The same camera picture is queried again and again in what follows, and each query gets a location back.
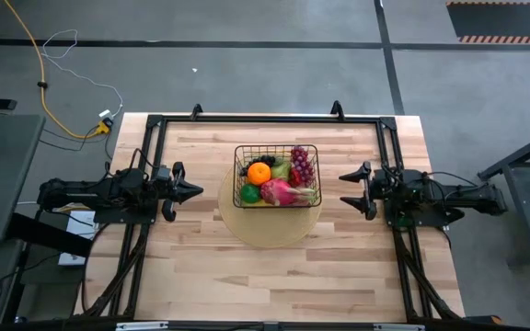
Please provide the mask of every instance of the concrete floor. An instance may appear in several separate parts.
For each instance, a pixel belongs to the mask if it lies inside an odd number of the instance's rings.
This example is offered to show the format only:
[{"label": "concrete floor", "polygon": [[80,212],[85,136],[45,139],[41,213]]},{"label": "concrete floor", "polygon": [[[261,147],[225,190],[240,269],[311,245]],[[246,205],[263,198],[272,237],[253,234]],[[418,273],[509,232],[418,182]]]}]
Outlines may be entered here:
[{"label": "concrete floor", "polygon": [[[14,3],[44,39],[79,29],[80,39],[379,41],[372,0]],[[455,42],[444,1],[384,0],[384,6],[393,42]],[[139,18],[128,19],[134,14]],[[0,37],[24,38],[2,2]],[[529,51],[395,51],[394,59],[404,110],[421,116],[434,170],[475,178],[530,141]],[[348,113],[394,114],[382,51],[75,48],[62,64],[115,85],[125,111],[189,111],[202,103],[204,111],[327,113],[338,99]],[[99,112],[117,107],[107,89],[48,64],[47,76],[49,107],[74,131],[87,131]],[[17,100],[17,114],[42,113],[39,77],[34,50],[0,46],[0,97]],[[46,127],[60,133],[51,121]],[[69,144],[48,133],[42,139]],[[114,143],[112,137],[110,150]],[[52,177],[97,180],[104,161],[102,143],[78,153],[41,144],[20,199],[35,200],[39,184]],[[20,211],[34,212],[30,206]],[[515,213],[469,212],[450,235],[466,314],[497,314],[530,326],[530,267],[506,266],[507,258],[529,249]],[[71,312],[79,270],[58,272],[49,265],[30,277],[23,314],[45,319]]]}]

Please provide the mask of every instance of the wire basket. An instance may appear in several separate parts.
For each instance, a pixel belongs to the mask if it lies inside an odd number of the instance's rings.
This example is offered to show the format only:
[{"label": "wire basket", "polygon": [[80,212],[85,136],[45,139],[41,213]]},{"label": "wire basket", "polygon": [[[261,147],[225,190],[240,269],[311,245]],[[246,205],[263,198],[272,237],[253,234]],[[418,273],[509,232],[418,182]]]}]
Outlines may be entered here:
[{"label": "wire basket", "polygon": [[[270,204],[252,205],[245,203],[240,197],[240,189],[247,184],[247,177],[243,176],[242,169],[253,159],[263,155],[274,156],[276,160],[281,158],[284,162],[292,162],[292,149],[301,146],[308,152],[307,162],[312,166],[313,180],[307,185],[315,191],[314,198],[308,204],[290,204],[285,206],[273,206]],[[320,189],[320,169],[318,166],[318,149],[311,144],[284,144],[284,145],[240,145],[235,149],[235,175],[233,176],[232,201],[238,208],[310,208],[319,206],[322,202],[322,191]]]}]

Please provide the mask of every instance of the black metal frame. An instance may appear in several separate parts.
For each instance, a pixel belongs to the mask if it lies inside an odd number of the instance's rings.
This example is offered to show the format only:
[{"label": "black metal frame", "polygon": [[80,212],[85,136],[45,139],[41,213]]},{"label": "black metal frame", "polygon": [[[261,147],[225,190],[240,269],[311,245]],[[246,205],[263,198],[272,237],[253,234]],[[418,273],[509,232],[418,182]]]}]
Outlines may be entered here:
[{"label": "black metal frame", "polygon": [[[30,323],[18,323],[0,325],[0,331],[115,331],[124,323],[132,323],[127,316],[101,316],[83,317],[68,320],[38,321]],[[530,331],[530,328],[506,325],[488,325],[481,323],[469,323],[458,320],[440,320],[433,318],[419,318],[417,324],[391,324],[391,323],[326,323],[326,322],[262,322],[262,321],[154,321],[154,327],[147,325],[139,330],[181,330],[181,331],[424,331],[424,330],[447,330],[447,331]]]},{"label": "black metal frame", "polygon": [[[392,142],[391,147],[394,151],[395,164],[392,166],[394,166],[398,171],[401,171],[404,169],[404,163],[402,160],[402,153],[400,150],[400,144],[399,144],[399,139],[398,139],[398,127],[397,127],[395,118],[394,117],[356,117],[356,116],[346,117],[339,101],[334,102],[333,107],[330,111],[330,115],[321,115],[321,116],[320,115],[283,116],[283,115],[258,115],[258,114],[255,114],[254,116],[253,115],[250,115],[250,116],[248,115],[220,115],[220,114],[210,115],[210,114],[204,114],[202,112],[202,107],[200,105],[195,106],[191,115],[168,115],[168,114],[167,115],[149,115],[146,121],[146,130],[144,132],[142,151],[145,154],[148,154],[153,130],[158,128],[159,132],[158,132],[158,140],[157,140],[156,150],[155,150],[155,160],[153,162],[154,166],[160,166],[160,162],[163,156],[163,148],[165,144],[167,125],[170,122],[189,122],[189,121],[193,121],[193,122],[257,122],[257,123],[264,123],[264,122],[268,122],[268,123],[279,123],[279,122],[335,123],[335,124],[336,123],[345,123],[345,124],[356,123],[356,124],[374,125],[375,131],[376,131],[377,143],[379,147],[381,164],[383,166],[390,167],[390,162],[389,162],[388,152],[387,152],[387,145],[386,145],[386,137],[385,137],[386,130],[388,130],[389,135],[390,135],[390,140]],[[144,169],[144,161],[140,162],[139,168]],[[386,220],[388,221],[388,223],[396,224],[396,220],[391,220],[391,219],[386,219]],[[143,232],[146,233],[146,235],[148,235],[149,225],[142,225],[142,226],[144,229]],[[133,227],[134,225],[131,225],[131,224],[126,225],[126,232],[124,234],[124,241],[122,244],[122,251],[120,254],[120,263],[118,266],[118,271],[123,270],[123,268],[125,267],[127,263],[126,257],[128,256],[130,252]],[[412,254],[408,253],[408,249],[403,245],[396,245],[395,249],[396,249],[396,254],[397,254],[398,271],[400,273],[400,285],[402,287],[402,295],[403,295],[403,300],[405,304],[407,321],[411,323],[418,316],[416,312],[414,311],[414,307],[412,304],[412,295],[410,291],[407,267],[414,268],[413,274],[416,277],[421,277],[421,281],[426,282],[426,283],[428,283],[428,281],[424,277],[422,260],[421,260],[421,249],[419,246],[419,240],[418,240],[418,236],[416,233],[416,229],[414,227],[411,227],[409,228],[409,230],[406,230],[406,231],[409,234]],[[397,227],[393,227],[393,235],[394,235],[395,243],[402,241],[402,231],[398,229]],[[125,315],[132,316],[132,317],[134,315],[134,310],[136,307],[136,301],[137,301],[137,296],[138,296],[138,290],[140,287],[140,277],[142,274],[143,263],[144,263],[144,259],[140,258],[138,259],[138,261],[136,262],[136,265],[134,266],[134,274],[132,277],[132,286],[131,286],[131,291],[130,291],[129,298],[128,298],[128,305],[127,305],[126,310],[124,311]],[[111,306],[109,309],[109,313],[111,315],[115,315],[118,312],[118,305],[120,302],[120,297],[121,297],[121,289],[118,289],[116,291],[116,294],[111,299]],[[429,318],[432,317],[430,297],[423,289],[421,289],[421,302],[422,302],[422,315],[424,317],[429,317]]]},{"label": "black metal frame", "polygon": [[16,212],[11,216],[6,236],[79,257],[87,257],[91,248],[91,240],[89,239],[57,229]]},{"label": "black metal frame", "polygon": [[[205,114],[202,111],[202,107],[200,105],[196,105],[191,112],[190,115],[148,115],[146,119],[146,127],[144,131],[144,139],[143,139],[143,145],[141,147],[141,150],[144,154],[148,155],[150,151],[150,144],[151,144],[151,137],[153,135],[154,130],[158,130],[158,138],[156,142],[156,149],[155,149],[155,159],[153,161],[154,166],[160,166],[162,157],[163,157],[163,149],[165,146],[165,137],[167,133],[167,125],[170,122],[256,122],[256,123],[345,123],[345,124],[371,124],[375,126],[376,130],[376,136],[377,136],[377,143],[379,146],[380,151],[380,158],[382,165],[389,166],[389,160],[387,156],[387,147],[386,147],[386,137],[385,137],[385,130],[389,130],[390,138],[392,141],[392,148],[394,150],[394,157],[396,160],[396,167],[398,169],[403,169],[404,164],[402,162],[402,154],[400,152],[400,145],[399,145],[399,139],[398,139],[398,129],[396,126],[396,120],[393,117],[345,117],[344,112],[342,110],[342,107],[340,106],[339,101],[335,101],[332,107],[332,110],[330,112],[330,115],[310,115],[310,116],[283,116],[283,115],[258,115],[255,114],[255,116],[248,116],[248,115],[210,115]],[[140,160],[139,169],[144,170],[145,163],[144,160]],[[156,170],[154,169],[151,177],[154,177],[156,175]],[[118,273],[124,272],[124,269],[127,267],[127,264],[129,262],[128,255],[130,254],[130,246],[132,244],[133,239],[133,228],[135,225],[133,224],[127,224],[126,230],[124,232],[124,239],[122,242],[122,248],[120,252],[120,260],[118,263]],[[128,303],[126,306],[126,309],[124,310],[124,315],[127,316],[134,316],[134,311],[136,309],[136,302],[138,299],[138,291],[140,288],[140,278],[142,275],[142,268],[144,264],[144,250],[146,246],[146,239],[149,234],[150,225],[144,224],[141,225],[141,234],[139,237],[139,241],[144,240],[144,248],[142,250],[141,257],[138,258],[136,261],[136,264],[134,265],[133,270],[133,276],[132,276],[132,285],[130,288],[130,293],[128,297]],[[416,255],[417,257],[420,255],[420,249],[418,248],[418,238],[415,240],[411,239],[411,243],[416,243]],[[403,264],[403,260],[398,259],[398,265]],[[415,261],[420,268],[422,268],[422,262],[419,259],[418,261]],[[407,308],[408,310],[413,311],[413,307],[411,306],[412,300],[411,300],[411,294],[410,294],[410,287],[408,284],[408,276],[406,275],[406,270],[404,269],[404,275],[401,275],[402,279],[406,279],[406,282],[403,282],[403,291],[406,292],[405,297],[410,297],[409,303],[410,307]],[[112,295],[111,301],[110,301],[110,307],[109,307],[109,315],[117,315],[119,310],[119,304],[120,304],[120,298],[121,298],[121,290],[122,290],[122,284],[118,284],[119,288],[115,290],[115,294]],[[103,310],[105,306],[97,307],[97,309]],[[430,313],[426,313],[425,307],[423,307],[423,312],[425,312],[425,316],[430,315]]]}]

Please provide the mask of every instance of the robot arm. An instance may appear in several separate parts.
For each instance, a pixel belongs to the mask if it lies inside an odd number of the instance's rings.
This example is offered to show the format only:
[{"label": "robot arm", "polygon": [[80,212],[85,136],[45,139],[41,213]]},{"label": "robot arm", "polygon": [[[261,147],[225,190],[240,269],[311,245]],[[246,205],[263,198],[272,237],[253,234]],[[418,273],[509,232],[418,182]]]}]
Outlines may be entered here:
[{"label": "robot arm", "polygon": [[40,185],[37,202],[45,211],[71,202],[82,203],[98,213],[96,222],[115,223],[104,220],[115,218],[118,213],[122,214],[118,217],[126,221],[140,215],[153,217],[158,201],[165,200],[161,211],[166,220],[173,222],[176,217],[174,202],[181,204],[201,194],[203,188],[185,181],[185,168],[181,162],[173,165],[172,176],[169,172],[162,165],[153,179],[136,168],[117,171],[114,175],[107,173],[97,182],[55,178]]},{"label": "robot arm", "polygon": [[358,183],[363,181],[363,196],[340,199],[372,220],[377,208],[375,200],[383,200],[386,210],[397,219],[412,220],[416,224],[444,226],[464,216],[459,208],[472,208],[490,215],[506,211],[501,191],[488,183],[479,186],[442,185],[418,170],[404,170],[395,174],[383,168],[375,170],[371,178],[371,164],[364,162],[359,170],[339,177]]}]

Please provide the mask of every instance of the wooden table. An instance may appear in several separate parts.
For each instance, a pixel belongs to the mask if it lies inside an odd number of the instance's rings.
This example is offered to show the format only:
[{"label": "wooden table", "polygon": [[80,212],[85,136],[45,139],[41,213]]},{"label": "wooden table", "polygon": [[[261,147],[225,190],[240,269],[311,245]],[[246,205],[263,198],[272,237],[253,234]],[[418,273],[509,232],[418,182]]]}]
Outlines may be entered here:
[{"label": "wooden table", "polygon": [[[146,116],[124,114],[112,171],[126,168],[134,148],[142,144]],[[420,118],[397,117],[397,126],[405,167],[431,171]],[[234,237],[222,221],[217,192],[233,164],[235,147],[246,143],[312,143],[317,147],[323,209],[314,230],[299,243],[280,249],[254,248]],[[156,137],[151,151],[155,147]],[[204,192],[177,207],[174,223],[157,214],[146,249],[136,318],[405,321],[394,240],[381,203],[378,217],[368,222],[339,201],[339,196],[362,194],[361,185],[339,181],[339,175],[356,170],[365,160],[377,169],[378,153],[372,125],[170,123],[163,164],[182,161],[186,180]],[[123,231],[123,225],[109,226],[93,247],[86,270],[89,304],[116,272]],[[450,307],[463,315],[444,235],[420,228],[419,240],[428,279]],[[416,281],[411,286],[420,312]],[[122,306],[128,287],[127,280]]]}]

